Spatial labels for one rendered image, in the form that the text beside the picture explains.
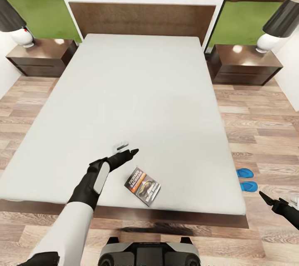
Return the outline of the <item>sandal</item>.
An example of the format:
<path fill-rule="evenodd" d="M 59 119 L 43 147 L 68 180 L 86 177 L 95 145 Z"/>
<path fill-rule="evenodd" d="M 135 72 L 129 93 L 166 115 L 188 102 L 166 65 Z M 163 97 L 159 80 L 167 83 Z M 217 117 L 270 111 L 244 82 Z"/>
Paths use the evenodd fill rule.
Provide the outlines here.
<path fill-rule="evenodd" d="M 240 183 L 240 186 L 242 191 L 256 192 L 258 190 L 257 183 L 252 181 Z"/>
<path fill-rule="evenodd" d="M 239 170 L 236 170 L 238 177 L 243 177 L 243 178 L 252 178 L 254 176 L 253 172 L 247 168 L 242 168 Z"/>

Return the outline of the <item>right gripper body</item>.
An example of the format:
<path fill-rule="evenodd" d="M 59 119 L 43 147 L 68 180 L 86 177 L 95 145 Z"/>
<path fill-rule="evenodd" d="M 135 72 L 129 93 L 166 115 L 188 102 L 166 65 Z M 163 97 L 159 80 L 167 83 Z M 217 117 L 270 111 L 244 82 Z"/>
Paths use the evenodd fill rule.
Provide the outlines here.
<path fill-rule="evenodd" d="M 288 203 L 276 200 L 272 207 L 272 211 L 283 215 L 289 222 L 291 222 L 299 230 L 299 211 L 288 205 Z"/>

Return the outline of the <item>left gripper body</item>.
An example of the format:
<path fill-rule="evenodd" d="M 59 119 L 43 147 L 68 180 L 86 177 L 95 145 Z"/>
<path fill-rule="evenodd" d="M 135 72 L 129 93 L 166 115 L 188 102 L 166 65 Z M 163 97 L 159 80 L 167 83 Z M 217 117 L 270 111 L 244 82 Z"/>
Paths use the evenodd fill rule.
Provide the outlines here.
<path fill-rule="evenodd" d="M 114 154 L 112 155 L 113 157 L 115 157 L 118 161 L 118 168 L 121 167 L 125 162 L 132 160 L 132 154 L 131 151 L 128 149 L 124 152 L 118 153 L 118 154 Z"/>

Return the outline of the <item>hardback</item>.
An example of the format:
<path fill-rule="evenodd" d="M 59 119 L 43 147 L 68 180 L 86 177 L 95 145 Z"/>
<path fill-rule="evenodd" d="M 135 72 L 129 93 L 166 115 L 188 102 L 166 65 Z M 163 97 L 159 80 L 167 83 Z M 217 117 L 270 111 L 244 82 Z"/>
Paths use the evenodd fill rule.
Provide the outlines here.
<path fill-rule="evenodd" d="M 136 167 L 124 186 L 150 206 L 161 185 Z"/>

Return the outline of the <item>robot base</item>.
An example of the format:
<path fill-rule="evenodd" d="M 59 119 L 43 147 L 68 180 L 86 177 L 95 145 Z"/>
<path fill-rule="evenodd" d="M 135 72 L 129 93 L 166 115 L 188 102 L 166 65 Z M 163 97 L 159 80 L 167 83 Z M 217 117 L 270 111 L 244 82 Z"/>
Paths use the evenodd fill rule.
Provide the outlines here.
<path fill-rule="evenodd" d="M 201 260 L 189 237 L 182 237 L 181 243 L 118 243 L 117 237 L 110 237 L 98 266 L 201 266 Z"/>

